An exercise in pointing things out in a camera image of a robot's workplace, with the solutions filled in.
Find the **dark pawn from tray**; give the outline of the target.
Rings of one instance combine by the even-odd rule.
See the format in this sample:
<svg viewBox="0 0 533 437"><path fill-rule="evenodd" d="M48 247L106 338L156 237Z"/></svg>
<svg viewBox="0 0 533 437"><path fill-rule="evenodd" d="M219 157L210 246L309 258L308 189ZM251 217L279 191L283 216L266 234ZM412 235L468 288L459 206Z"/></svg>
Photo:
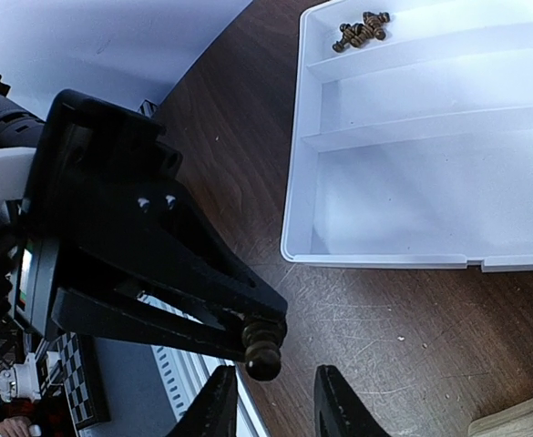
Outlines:
<svg viewBox="0 0 533 437"><path fill-rule="evenodd" d="M256 381L272 381L282 368L281 346L287 333L285 321L249 319L241 334L245 369Z"/></svg>

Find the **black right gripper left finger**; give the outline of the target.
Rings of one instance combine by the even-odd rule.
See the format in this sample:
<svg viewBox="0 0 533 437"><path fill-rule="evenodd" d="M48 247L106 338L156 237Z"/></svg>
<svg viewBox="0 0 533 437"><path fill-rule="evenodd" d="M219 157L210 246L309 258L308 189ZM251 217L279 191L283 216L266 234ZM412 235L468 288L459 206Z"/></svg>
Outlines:
<svg viewBox="0 0 533 437"><path fill-rule="evenodd" d="M211 374L169 437L231 437L237 429L238 383L233 366Z"/></svg>

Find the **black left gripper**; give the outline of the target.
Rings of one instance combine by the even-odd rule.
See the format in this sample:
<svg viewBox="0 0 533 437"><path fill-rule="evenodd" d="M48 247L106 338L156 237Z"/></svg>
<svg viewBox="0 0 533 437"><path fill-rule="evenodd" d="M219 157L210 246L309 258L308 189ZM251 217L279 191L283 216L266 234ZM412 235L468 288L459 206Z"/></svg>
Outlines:
<svg viewBox="0 0 533 437"><path fill-rule="evenodd" d="M209 310L274 323L288 308L177 182L182 155L159 141L162 131L71 89L56 96L19 212L18 307L50 340L74 332L242 362L236 334L138 300L175 290Z"/></svg>

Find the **white plastic compartment tray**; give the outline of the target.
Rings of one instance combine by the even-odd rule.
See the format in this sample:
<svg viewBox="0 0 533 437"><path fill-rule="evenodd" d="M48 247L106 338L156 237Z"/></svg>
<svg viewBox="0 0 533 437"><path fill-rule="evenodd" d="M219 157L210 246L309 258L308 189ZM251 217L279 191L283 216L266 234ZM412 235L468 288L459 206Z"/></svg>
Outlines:
<svg viewBox="0 0 533 437"><path fill-rule="evenodd" d="M341 24L386 38L337 53ZM328 1L300 19L282 256L533 270L533 1Z"/></svg>

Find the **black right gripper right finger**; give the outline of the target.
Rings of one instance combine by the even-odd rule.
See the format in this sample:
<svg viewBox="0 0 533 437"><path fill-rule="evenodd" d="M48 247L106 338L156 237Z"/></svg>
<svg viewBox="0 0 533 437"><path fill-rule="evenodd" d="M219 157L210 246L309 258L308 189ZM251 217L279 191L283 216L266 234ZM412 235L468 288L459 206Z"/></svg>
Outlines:
<svg viewBox="0 0 533 437"><path fill-rule="evenodd" d="M313 393L316 436L390 436L335 366L317 367Z"/></svg>

